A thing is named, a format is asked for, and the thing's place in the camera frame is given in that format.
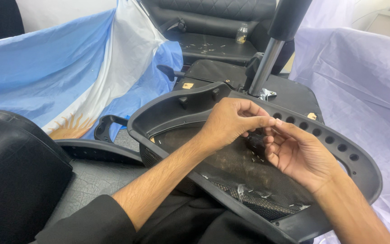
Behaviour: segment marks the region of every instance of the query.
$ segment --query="quilted leather backrest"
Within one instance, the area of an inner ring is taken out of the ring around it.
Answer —
[[[240,21],[260,21],[269,16],[266,0],[160,0],[164,9]]]
[[[158,25],[182,17],[188,33],[235,38],[242,23],[249,35],[264,19],[272,19],[276,0],[142,0]]]

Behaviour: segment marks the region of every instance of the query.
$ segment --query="right hand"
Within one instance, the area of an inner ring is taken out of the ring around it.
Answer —
[[[312,134],[276,119],[264,137],[266,158],[314,194],[337,175],[344,173],[335,157]]]

